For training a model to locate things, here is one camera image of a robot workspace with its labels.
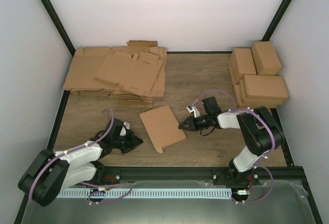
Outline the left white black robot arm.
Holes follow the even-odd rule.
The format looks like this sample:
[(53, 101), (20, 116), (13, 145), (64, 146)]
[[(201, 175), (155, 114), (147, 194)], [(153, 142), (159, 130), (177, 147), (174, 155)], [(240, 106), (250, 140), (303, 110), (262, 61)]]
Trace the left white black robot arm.
[(105, 166), (100, 159), (112, 150), (123, 155), (142, 145), (143, 140), (130, 130), (130, 125), (113, 119), (106, 129), (97, 132), (84, 144), (66, 151), (44, 149), (38, 153), (17, 187), (29, 199), (45, 207), (58, 194), (76, 184), (97, 186), (105, 179)]

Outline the cardboard box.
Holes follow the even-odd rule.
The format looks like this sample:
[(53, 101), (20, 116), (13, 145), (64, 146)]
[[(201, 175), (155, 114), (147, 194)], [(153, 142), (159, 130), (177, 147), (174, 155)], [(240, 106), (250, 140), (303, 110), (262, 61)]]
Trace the cardboard box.
[(162, 154), (165, 147), (186, 139), (168, 105), (142, 112), (139, 116), (158, 153)]

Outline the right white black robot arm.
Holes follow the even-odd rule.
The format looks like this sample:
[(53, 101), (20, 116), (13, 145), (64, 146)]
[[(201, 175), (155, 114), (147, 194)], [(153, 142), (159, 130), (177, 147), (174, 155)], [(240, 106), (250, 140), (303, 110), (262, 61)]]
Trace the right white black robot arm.
[(228, 179), (234, 184), (241, 184), (258, 161), (286, 142), (282, 128), (265, 106), (222, 111), (215, 97), (203, 99), (202, 104), (206, 113), (201, 115), (195, 105), (188, 105), (191, 115), (178, 128), (200, 133), (208, 128), (240, 129), (245, 147), (229, 162), (228, 169)]

